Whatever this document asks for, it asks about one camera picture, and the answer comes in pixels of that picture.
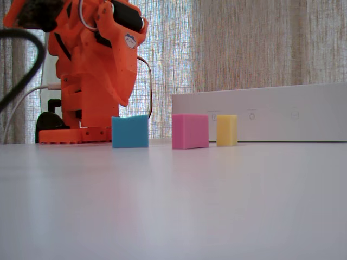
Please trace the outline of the orange gripper with sticker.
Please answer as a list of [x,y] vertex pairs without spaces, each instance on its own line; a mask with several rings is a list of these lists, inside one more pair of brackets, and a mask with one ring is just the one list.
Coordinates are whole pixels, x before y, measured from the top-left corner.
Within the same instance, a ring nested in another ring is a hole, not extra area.
[[149,22],[128,1],[103,1],[95,15],[95,25],[96,41],[114,50],[115,98],[126,107],[137,77],[137,48],[146,39]]

